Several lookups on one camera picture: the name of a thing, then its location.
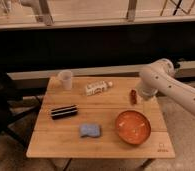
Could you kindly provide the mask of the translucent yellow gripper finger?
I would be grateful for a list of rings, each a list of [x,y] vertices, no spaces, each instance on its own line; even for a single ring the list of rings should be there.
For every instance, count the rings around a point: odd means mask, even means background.
[[[144,112],[150,112],[151,111],[151,100],[142,100],[143,102],[143,111]]]

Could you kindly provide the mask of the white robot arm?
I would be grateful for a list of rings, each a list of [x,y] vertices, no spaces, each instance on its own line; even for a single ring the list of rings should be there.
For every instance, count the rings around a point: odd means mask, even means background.
[[[174,65],[166,58],[144,65],[139,72],[138,95],[149,100],[161,92],[195,116],[195,88],[177,81],[174,74]]]

